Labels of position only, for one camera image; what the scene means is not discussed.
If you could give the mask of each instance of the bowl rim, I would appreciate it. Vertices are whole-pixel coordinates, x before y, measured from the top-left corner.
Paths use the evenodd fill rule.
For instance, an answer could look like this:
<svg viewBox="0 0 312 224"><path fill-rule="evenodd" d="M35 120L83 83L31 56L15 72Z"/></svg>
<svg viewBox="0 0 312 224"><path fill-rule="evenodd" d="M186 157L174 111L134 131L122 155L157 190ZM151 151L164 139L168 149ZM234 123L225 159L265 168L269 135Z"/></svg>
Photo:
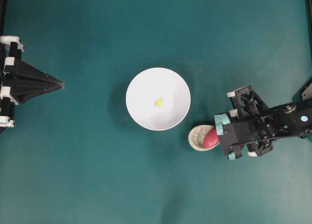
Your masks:
<svg viewBox="0 0 312 224"><path fill-rule="evenodd" d="M131 115L131 113L130 113L130 111L129 111L129 109L128 109L127 96L128 96L128 90L129 90L130 85L132 84L133 80L134 80L138 75L140 75L140 74L143 73L143 72L148 72L148 70L151 70L151 69L163 69L163 70L170 71L170 72L173 72L173 73L177 74L177 75L182 79L182 81L186 84L186 87L187 87L187 90L188 90L188 99L189 99L189 103L188 103L188 106L187 106L187 111L185 112L185 114L183 115L183 117L182 117L177 123L175 123L174 125L172 125L172 126L170 126L170 127L167 127L167 128L155 129L155 128L143 126L143 125L141 125L140 123L138 123L138 122L135 120L135 118ZM186 81L182 78L182 76L179 75L176 71L174 71L174 70L172 70L172 69L163 68L163 67L148 68L148 69L145 69L145 70L139 72L139 73L131 80L131 82L129 83L129 85L128 85L128 87L127 87L127 91L126 91L126 107L127 107L127 111L128 111L128 113L129 113L129 115L131 116L131 118L132 118L138 125L140 125L141 127L145 128L145 129L148 129L148 130L153 130L153 131L164 131L164 130L169 130L169 129L172 129L172 128L174 128L175 126L179 125L179 124L184 120L184 118L186 117L186 115L189 113L190 107L191 107L191 92L190 92L190 88L189 88L188 84L186 83Z"/></svg>

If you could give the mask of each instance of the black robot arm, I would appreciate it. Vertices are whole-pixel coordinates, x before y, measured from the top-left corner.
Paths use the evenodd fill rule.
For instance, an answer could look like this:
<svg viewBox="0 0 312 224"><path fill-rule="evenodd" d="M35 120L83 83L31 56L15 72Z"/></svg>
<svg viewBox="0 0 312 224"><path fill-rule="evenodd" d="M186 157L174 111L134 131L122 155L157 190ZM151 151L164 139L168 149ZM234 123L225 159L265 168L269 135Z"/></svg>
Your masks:
<svg viewBox="0 0 312 224"><path fill-rule="evenodd" d="M16 105L63 88L61 81L23 62L23 51L19 37L0 36L0 133L14 127Z"/></svg>
<svg viewBox="0 0 312 224"><path fill-rule="evenodd" d="M302 101L273 108L262 101L251 86L228 93L233 110L214 117L224 155L229 160L248 155L260 157L273 150L273 142L289 137L305 138L312 133L312 99L308 86Z"/></svg>

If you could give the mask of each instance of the pink egg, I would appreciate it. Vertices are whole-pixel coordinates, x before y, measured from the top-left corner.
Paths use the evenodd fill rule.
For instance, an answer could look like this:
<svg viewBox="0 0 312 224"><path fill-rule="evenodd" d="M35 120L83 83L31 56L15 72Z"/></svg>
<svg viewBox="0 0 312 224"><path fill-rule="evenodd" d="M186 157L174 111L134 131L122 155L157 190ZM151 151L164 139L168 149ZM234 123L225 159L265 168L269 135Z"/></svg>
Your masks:
<svg viewBox="0 0 312 224"><path fill-rule="evenodd" d="M209 131L204 139L204 148L214 148L219 143L218 135L216 134L215 127Z"/></svg>

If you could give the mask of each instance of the teal table surface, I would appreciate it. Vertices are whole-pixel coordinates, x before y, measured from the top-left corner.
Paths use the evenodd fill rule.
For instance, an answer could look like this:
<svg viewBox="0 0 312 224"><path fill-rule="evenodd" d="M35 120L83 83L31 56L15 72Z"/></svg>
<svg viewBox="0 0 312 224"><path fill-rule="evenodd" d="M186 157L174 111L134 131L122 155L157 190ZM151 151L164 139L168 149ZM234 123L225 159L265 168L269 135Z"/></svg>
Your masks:
<svg viewBox="0 0 312 224"><path fill-rule="evenodd" d="M305 0L8 0L5 34L65 89L16 108L1 134L2 224L307 224L312 142L292 138L229 162L187 136L251 84L269 106L312 77ZM179 73L192 95L154 132L125 106L131 79Z"/></svg>

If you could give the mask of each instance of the yellow object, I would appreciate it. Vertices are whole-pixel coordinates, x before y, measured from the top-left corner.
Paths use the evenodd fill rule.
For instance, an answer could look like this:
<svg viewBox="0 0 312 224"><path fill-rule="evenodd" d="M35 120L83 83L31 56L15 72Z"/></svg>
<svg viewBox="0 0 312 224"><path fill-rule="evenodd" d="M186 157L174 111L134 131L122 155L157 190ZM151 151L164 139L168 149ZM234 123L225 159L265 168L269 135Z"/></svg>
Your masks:
<svg viewBox="0 0 312 224"><path fill-rule="evenodd" d="M162 98L159 98L158 100L155 101L155 106L157 107L161 107L162 106L162 103L163 103L163 99Z"/></svg>

